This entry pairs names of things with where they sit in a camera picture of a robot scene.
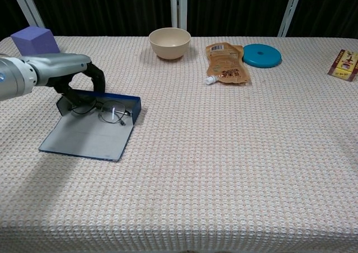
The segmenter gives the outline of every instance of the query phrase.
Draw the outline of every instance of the brown pouch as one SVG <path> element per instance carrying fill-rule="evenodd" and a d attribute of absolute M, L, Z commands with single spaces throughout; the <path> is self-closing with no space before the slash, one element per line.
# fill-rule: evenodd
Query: brown pouch
<path fill-rule="evenodd" d="M 218 81 L 224 83 L 245 84 L 250 81 L 248 70 L 242 62 L 242 46 L 215 43 L 207 46 L 205 52 L 209 60 L 208 76 L 218 76 Z"/>

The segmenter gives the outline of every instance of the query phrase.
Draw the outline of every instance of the white cap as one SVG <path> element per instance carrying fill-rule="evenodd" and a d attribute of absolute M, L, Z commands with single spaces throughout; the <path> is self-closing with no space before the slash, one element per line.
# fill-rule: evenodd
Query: white cap
<path fill-rule="evenodd" d="M 206 78 L 205 83 L 206 85 L 210 85 L 215 83 L 216 81 L 218 81 L 218 76 L 210 76 Z"/>

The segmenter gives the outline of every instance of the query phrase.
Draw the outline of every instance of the beige bowl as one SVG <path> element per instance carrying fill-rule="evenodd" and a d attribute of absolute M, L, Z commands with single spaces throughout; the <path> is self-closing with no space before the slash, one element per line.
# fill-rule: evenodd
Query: beige bowl
<path fill-rule="evenodd" d="M 166 27 L 151 32 L 149 42 L 159 57 L 172 60 L 184 55 L 189 47 L 190 37 L 183 29 Z"/>

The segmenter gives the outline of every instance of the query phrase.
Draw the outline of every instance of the black curtain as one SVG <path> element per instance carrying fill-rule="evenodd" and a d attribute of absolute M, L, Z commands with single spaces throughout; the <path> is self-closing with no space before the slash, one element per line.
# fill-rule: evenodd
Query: black curtain
<path fill-rule="evenodd" d="M 299 0 L 287 36 L 358 38 L 358 0 Z"/>
<path fill-rule="evenodd" d="M 188 0 L 192 36 L 277 36 L 288 0 Z"/>
<path fill-rule="evenodd" d="M 147 36 L 171 26 L 170 0 L 34 0 L 46 28 L 65 36 Z"/>
<path fill-rule="evenodd" d="M 0 41 L 29 26 L 16 0 L 0 0 L 1 11 L 6 13 L 0 26 Z"/>

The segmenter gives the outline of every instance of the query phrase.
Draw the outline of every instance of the table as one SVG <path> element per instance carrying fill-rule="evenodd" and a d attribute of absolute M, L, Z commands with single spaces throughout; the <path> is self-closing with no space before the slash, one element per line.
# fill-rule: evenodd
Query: table
<path fill-rule="evenodd" d="M 55 38 L 142 112 L 106 162 L 38 151 L 60 118 L 52 88 L 0 102 L 1 252 L 358 252 L 358 80 L 327 75 L 358 40 L 192 38 L 168 62 L 147 38 Z M 283 61 L 247 66 L 249 86 L 207 86 L 219 41 Z M 10 38 L 0 52 L 19 56 Z"/>

